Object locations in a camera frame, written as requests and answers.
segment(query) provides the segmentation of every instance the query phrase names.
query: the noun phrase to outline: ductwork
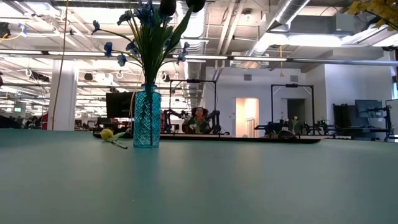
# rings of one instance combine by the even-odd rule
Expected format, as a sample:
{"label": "ductwork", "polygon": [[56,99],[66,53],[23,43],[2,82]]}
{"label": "ductwork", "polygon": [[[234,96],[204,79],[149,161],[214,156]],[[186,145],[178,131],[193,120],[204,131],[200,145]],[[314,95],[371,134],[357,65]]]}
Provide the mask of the ductwork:
{"label": "ductwork", "polygon": [[[177,1],[177,14],[178,14],[178,23],[181,22],[183,17],[186,15],[189,10],[185,1]],[[196,13],[192,13],[191,18],[188,23],[188,27],[185,32],[182,34],[182,38],[192,38],[192,39],[203,39],[205,38],[205,17],[206,17],[207,4],[205,7]],[[181,45],[184,45],[184,42],[188,42],[190,47],[187,49],[189,54],[198,54],[202,55],[205,53],[205,43],[200,40],[184,40],[181,41]],[[185,79],[201,79],[204,80],[206,75],[201,72],[201,62],[190,62],[184,64],[184,73]],[[186,101],[190,102],[191,107],[196,107],[200,105],[200,97],[201,91],[203,90],[203,85],[187,85],[185,83],[185,96],[187,97]]]}
{"label": "ductwork", "polygon": [[258,57],[263,55],[269,45],[266,44],[269,39],[267,31],[275,29],[281,25],[290,24],[299,12],[310,2],[310,0],[281,0],[278,4],[274,18],[266,24],[266,32],[259,38],[253,47],[247,52],[246,56]]}

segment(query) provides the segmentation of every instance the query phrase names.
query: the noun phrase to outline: green leaf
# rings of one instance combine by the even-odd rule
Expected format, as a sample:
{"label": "green leaf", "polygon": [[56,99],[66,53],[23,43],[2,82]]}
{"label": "green leaf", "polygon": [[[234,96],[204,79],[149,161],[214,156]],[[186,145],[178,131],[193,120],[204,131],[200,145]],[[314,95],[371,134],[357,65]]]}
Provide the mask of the green leaf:
{"label": "green leaf", "polygon": [[170,45],[167,47],[166,52],[170,52],[180,42],[181,35],[185,32],[185,30],[188,27],[188,22],[189,19],[191,18],[192,11],[193,11],[193,6],[189,8],[187,14],[184,16],[181,23],[175,29],[172,38],[170,40]]}

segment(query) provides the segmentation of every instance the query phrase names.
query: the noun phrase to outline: ceiling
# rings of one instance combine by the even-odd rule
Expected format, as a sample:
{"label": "ceiling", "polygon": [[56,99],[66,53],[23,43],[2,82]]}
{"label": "ceiling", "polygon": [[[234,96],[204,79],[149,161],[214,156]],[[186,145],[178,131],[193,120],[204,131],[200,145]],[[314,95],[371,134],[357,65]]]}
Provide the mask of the ceiling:
{"label": "ceiling", "polygon": [[[231,42],[226,46],[226,54],[233,52],[245,52],[249,50],[260,37],[259,26],[264,22],[266,15],[277,7],[278,1],[274,0],[245,0],[239,2],[242,4],[243,12],[246,14],[232,13],[231,22],[229,23],[229,30],[225,35],[227,39],[228,33],[233,32]],[[205,49],[202,52],[207,55],[214,55],[217,53],[219,47],[220,36],[225,25],[226,17],[228,15],[228,7],[231,1],[218,0],[208,1],[206,5],[205,15],[205,36],[201,42],[205,43]],[[319,16],[332,17],[338,10],[343,10],[350,5],[349,1],[334,1],[321,0],[310,1],[310,3],[300,12],[301,16]],[[237,10],[238,4],[235,4],[234,11]],[[119,16],[124,13],[128,5],[123,1],[71,1],[68,8],[68,29],[67,38],[65,39],[65,49],[70,51],[87,51],[99,52],[103,51],[103,45],[107,41],[113,42],[113,48],[124,50],[128,44],[124,39],[115,38],[115,36],[106,34],[104,32],[97,32],[91,35],[93,29],[92,22],[97,20],[101,24],[102,29],[111,30],[120,34],[131,35],[131,30],[127,24],[117,26],[116,22]],[[234,18],[239,16],[239,21],[234,26]],[[63,46],[63,27],[65,25],[65,1],[63,0],[48,0],[38,1],[31,0],[31,3],[23,1],[1,1],[0,0],[0,22],[9,22],[10,30],[13,37],[15,37],[21,30],[19,24],[24,24],[27,27],[27,34],[22,35],[17,39],[11,41],[3,41],[0,43],[0,49],[24,49],[24,50],[62,50]],[[174,15],[171,24],[178,22],[178,15]],[[73,35],[70,35],[70,29],[73,30]],[[302,57],[302,58],[316,58],[325,55],[333,48],[326,47],[301,47],[301,46],[282,46],[283,57]],[[279,57],[280,48],[269,47],[266,54],[270,56]],[[143,81],[141,68],[132,63],[120,67],[117,61],[112,60],[95,60],[84,59],[76,60],[80,68],[79,85],[103,85],[98,82],[88,82],[84,79],[85,73],[105,73],[113,75],[113,83],[117,86],[139,86]],[[186,79],[190,76],[188,67],[198,62],[185,62],[177,65],[176,63],[167,63],[159,71],[159,78],[157,85],[159,87],[169,87],[169,83],[162,81],[162,73],[169,74],[171,78]],[[284,68],[299,68],[303,69],[305,65],[300,63],[286,63]],[[270,63],[268,69],[273,70],[279,68],[280,63]],[[1,57],[0,56],[0,71],[3,73],[3,80],[5,83],[45,83],[40,80],[34,80],[28,77],[27,69],[39,72],[40,74],[49,77],[52,76],[52,59],[39,57]],[[173,107],[176,110],[180,108],[188,109],[191,106],[196,106],[200,100],[193,100],[201,97],[201,88],[188,87],[184,83],[180,86],[182,89],[173,93]],[[20,93],[6,93],[0,92],[0,105],[8,103],[13,104],[15,100],[5,99],[8,96],[17,96],[24,94],[27,96],[30,93],[36,94],[38,98],[49,98],[49,87],[20,87],[19,90],[25,90]],[[89,106],[94,103],[102,112],[106,111],[105,102],[103,99],[98,101],[98,96],[103,96],[109,92],[109,88],[79,88],[78,100],[76,103],[77,112],[89,113],[91,115],[99,115],[98,110]],[[168,90],[160,90],[164,96],[169,95]],[[48,105],[48,100],[42,100],[41,104]]]}

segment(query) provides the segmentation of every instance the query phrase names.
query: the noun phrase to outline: teal table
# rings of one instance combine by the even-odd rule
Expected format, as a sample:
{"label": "teal table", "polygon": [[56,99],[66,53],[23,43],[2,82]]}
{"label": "teal table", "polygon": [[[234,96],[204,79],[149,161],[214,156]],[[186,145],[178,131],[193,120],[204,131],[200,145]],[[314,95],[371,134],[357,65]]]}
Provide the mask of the teal table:
{"label": "teal table", "polygon": [[[122,143],[132,146],[131,141]],[[1,224],[398,223],[398,145],[0,130]]]}

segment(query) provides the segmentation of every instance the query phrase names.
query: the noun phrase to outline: blue glass vase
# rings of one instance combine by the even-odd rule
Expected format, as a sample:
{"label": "blue glass vase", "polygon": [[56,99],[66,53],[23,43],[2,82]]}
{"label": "blue glass vase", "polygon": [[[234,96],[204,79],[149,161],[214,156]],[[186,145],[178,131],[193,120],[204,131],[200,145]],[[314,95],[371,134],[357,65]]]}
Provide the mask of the blue glass vase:
{"label": "blue glass vase", "polygon": [[156,85],[142,87],[144,90],[136,93],[133,146],[159,147],[162,95],[155,92]]}

